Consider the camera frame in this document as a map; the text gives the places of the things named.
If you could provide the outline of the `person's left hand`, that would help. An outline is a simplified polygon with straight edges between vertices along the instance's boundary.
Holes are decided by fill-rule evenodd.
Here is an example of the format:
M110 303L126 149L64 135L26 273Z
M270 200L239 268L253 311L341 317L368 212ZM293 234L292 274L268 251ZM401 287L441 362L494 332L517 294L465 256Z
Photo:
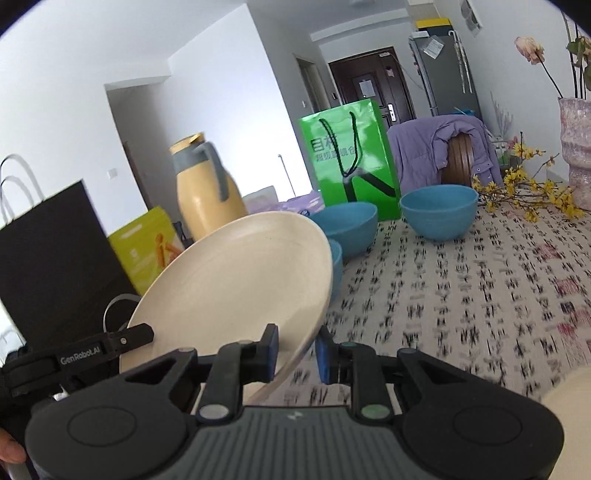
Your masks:
M4 429L0 430L0 460L8 464L23 464L27 459L24 448Z

